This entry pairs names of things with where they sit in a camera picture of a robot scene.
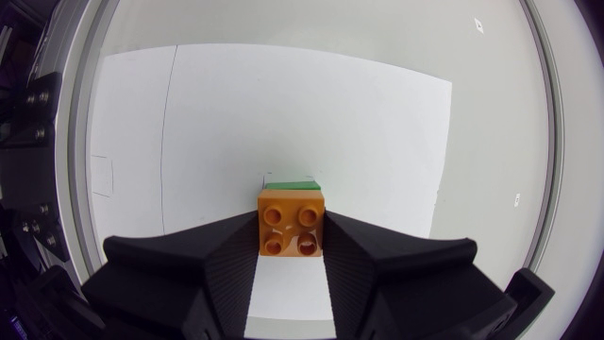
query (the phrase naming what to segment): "white backdrop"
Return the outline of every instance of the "white backdrop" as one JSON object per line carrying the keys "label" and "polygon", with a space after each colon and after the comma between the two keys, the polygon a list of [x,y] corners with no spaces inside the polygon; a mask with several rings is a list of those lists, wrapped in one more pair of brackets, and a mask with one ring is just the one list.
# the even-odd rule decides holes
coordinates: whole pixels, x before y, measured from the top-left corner
{"label": "white backdrop", "polygon": [[[131,209],[145,206],[161,206],[166,233],[255,210],[269,172],[313,176],[328,210],[428,237],[445,162],[451,83],[291,47],[183,45],[174,64],[159,59],[170,51],[173,46],[109,56],[100,72],[91,143],[115,147],[95,156],[112,161],[116,179],[138,176],[119,186],[115,181],[108,198],[136,197],[131,205],[92,201],[100,239],[144,228],[133,225]],[[124,81],[132,60],[145,76],[130,79],[125,89],[117,85],[121,91],[102,91]],[[168,66],[171,76],[159,76]],[[109,110],[104,104],[132,98],[138,108],[112,105]],[[109,138],[108,132],[95,133],[98,129],[119,129],[123,119],[137,122],[132,133],[95,140]],[[162,132],[156,130],[159,119]],[[152,145],[159,140],[159,146],[152,154],[131,157],[137,153],[132,145],[149,147],[140,145],[140,138]],[[98,163],[105,166],[95,169]],[[119,169],[128,170],[120,174]],[[93,179],[107,172],[106,161],[92,164]],[[160,195],[141,191],[142,180],[159,185]],[[326,282],[321,258],[260,257],[249,314],[331,319]]]}

